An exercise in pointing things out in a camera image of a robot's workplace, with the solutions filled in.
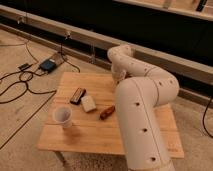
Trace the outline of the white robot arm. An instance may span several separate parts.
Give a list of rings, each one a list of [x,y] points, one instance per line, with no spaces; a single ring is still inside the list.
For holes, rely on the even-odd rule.
[[[179,83],[168,71],[133,57],[129,45],[108,50],[115,109],[129,171],[175,171],[154,108],[173,101]]]

